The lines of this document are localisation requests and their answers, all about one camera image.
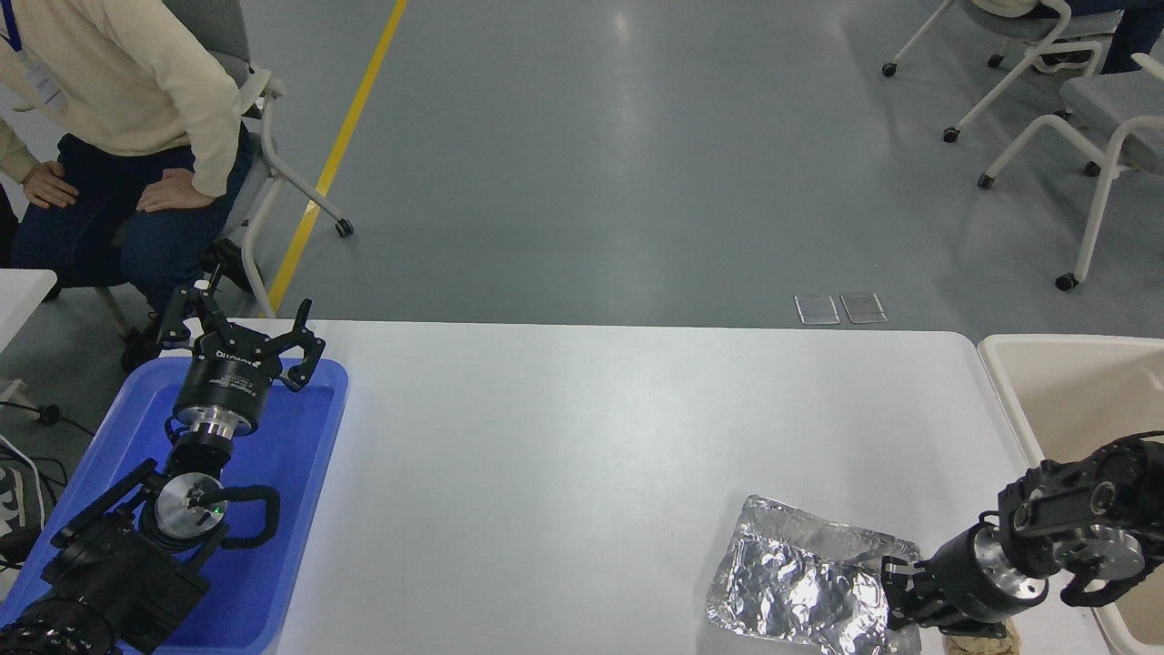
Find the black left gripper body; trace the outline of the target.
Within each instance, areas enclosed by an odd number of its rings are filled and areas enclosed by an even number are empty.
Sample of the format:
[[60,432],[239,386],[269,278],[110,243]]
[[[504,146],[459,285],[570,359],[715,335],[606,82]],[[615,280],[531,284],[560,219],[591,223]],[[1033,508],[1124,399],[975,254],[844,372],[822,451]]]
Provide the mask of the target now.
[[251,341],[236,337],[229,351],[229,339],[203,335],[196,349],[186,380],[175,403],[175,414],[192,417],[197,411],[227,410],[239,418],[260,418],[267,394],[278,377],[278,356],[255,353]]

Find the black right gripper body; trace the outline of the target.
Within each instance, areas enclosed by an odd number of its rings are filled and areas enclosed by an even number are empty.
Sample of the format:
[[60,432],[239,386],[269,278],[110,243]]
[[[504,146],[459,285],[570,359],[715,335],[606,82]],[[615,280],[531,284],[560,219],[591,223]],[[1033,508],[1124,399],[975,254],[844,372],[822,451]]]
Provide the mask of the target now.
[[927,591],[920,601],[920,626],[935,629],[998,629],[1005,621],[987,601],[995,595],[978,564],[974,539],[982,526],[947,540],[927,562]]

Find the person's left hand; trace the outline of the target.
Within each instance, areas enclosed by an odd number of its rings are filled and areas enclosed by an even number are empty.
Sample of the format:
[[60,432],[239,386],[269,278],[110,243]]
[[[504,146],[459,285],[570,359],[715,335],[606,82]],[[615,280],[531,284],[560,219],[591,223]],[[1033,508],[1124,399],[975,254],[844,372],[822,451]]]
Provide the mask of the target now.
[[136,202],[135,211],[196,211],[215,202],[212,195],[193,186],[193,171],[186,168],[166,168],[158,181],[148,184]]

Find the person's right hand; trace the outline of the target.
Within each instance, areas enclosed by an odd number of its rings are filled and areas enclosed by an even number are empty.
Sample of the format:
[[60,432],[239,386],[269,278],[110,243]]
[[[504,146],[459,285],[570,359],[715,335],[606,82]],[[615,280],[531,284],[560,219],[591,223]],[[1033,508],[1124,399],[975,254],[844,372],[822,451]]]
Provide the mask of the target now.
[[17,184],[34,207],[45,211],[50,207],[71,207],[79,198],[78,188],[66,181],[64,166],[58,161],[38,163]]

